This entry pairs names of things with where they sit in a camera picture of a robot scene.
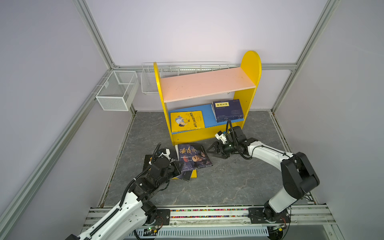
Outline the dark purple book red circle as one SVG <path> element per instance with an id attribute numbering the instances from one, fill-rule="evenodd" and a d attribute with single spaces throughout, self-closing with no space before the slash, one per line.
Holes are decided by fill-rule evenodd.
<path id="1" fill-rule="evenodd" d="M 179 161 L 183 163 L 183 172 L 213 166 L 205 148 L 200 144 L 175 145 Z"/>

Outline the yellow cartoon cover book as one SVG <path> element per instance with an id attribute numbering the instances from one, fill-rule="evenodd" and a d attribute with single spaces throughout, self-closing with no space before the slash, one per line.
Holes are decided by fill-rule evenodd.
<path id="1" fill-rule="evenodd" d="M 202 111 L 170 113 L 172 133 L 194 131 L 205 128 Z"/>

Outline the black book white characters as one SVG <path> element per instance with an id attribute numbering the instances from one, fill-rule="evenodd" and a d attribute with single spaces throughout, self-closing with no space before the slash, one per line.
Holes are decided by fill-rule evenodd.
<path id="1" fill-rule="evenodd" d="M 185 171 L 185 172 L 182 172 L 179 176 L 176 176 L 175 179 L 189 182 L 194 173 L 195 173 L 195 170 Z"/>

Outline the thin yellow book underneath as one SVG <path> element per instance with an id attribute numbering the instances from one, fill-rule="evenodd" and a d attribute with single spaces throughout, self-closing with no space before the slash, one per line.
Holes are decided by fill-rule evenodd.
<path id="1" fill-rule="evenodd" d="M 197 178 L 197 170 L 195 170 L 195 173 L 193 174 L 192 178 L 191 179 L 195 179 Z"/>

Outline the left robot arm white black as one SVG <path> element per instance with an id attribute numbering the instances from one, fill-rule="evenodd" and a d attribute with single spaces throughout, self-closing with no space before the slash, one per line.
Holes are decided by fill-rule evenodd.
<path id="1" fill-rule="evenodd" d="M 67 239 L 123 240 L 137 228 L 153 223 L 157 207 L 150 199 L 179 176 L 182 168 L 175 149 L 162 149 L 158 144 L 150 164 L 128 183 L 121 200 L 88 230 L 78 236 L 71 234 Z"/>

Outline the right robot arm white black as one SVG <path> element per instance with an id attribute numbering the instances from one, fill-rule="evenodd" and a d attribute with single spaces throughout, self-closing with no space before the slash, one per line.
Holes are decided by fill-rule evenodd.
<path id="1" fill-rule="evenodd" d="M 234 127 L 231 121 L 227 121 L 226 130 L 217 132 L 215 137 L 217 140 L 208 147 L 208 153 L 222 159 L 234 154 L 245 160 L 259 159 L 281 171 L 283 187 L 265 203 L 259 214 L 269 223 L 281 219 L 292 204 L 320 185 L 320 179 L 304 153 L 280 151 L 255 138 L 248 139 L 241 127 Z"/>

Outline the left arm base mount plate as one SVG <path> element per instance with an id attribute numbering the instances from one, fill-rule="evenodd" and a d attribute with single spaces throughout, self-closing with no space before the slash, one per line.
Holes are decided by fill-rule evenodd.
<path id="1" fill-rule="evenodd" d="M 171 220 L 170 209 L 157 209 L 155 212 L 149 213 L 145 225 L 147 226 L 168 226 Z"/>

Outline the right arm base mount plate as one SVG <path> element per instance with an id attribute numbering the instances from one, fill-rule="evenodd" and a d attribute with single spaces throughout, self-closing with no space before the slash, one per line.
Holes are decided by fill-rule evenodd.
<path id="1" fill-rule="evenodd" d="M 252 224 L 288 224 L 291 222 L 288 210 L 275 213 L 270 208 L 254 207 L 248 209 L 248 218 Z"/>

